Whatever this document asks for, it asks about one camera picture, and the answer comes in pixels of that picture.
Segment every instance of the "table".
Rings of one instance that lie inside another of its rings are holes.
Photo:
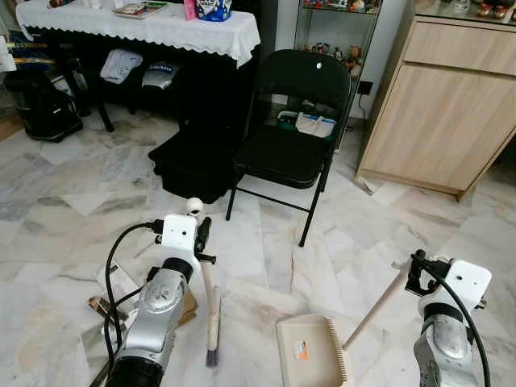
[[[47,8],[47,4],[48,0],[31,0],[16,7],[16,18],[28,39],[28,27],[85,32],[228,55],[237,68],[250,61],[252,49],[260,44],[255,16],[248,12],[233,11],[221,23],[187,21],[182,4],[168,4],[155,15],[138,20],[111,12],[113,0],[102,0],[99,10],[84,6],[80,0],[57,8]]]

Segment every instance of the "wall socket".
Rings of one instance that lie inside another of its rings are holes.
[[[370,95],[372,89],[372,82],[369,81],[360,81],[358,84],[358,90],[356,91],[357,94],[362,95]]]

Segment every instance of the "marble floor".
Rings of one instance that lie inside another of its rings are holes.
[[[118,234],[133,223],[182,212],[162,190],[149,150],[177,126],[149,113],[110,107],[115,132],[96,114],[61,144],[23,132],[0,143],[0,384],[82,387],[106,361],[101,318],[87,300],[101,295],[99,270]],[[206,300],[191,287],[198,316],[177,331],[163,385],[281,386],[275,322],[321,313],[347,337],[417,248],[482,264],[493,272],[487,309],[475,311],[493,385],[516,379],[516,172],[495,166],[463,202],[381,181],[353,181],[361,131],[350,132],[321,196],[304,248],[305,214],[238,193],[207,206],[206,252],[218,256],[223,287],[220,362],[205,368]],[[300,204],[311,191],[246,179],[248,188]],[[139,231],[115,259],[140,284],[164,252]],[[422,324],[418,299],[400,292],[348,353],[350,385],[418,385],[412,347]]]

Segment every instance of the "beige dustpan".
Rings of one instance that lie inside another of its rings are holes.
[[[331,318],[305,314],[277,323],[285,387],[340,387],[347,382],[342,344]]]

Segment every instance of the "tissue box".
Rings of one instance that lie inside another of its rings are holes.
[[[232,0],[197,0],[200,20],[223,22],[231,17]]]

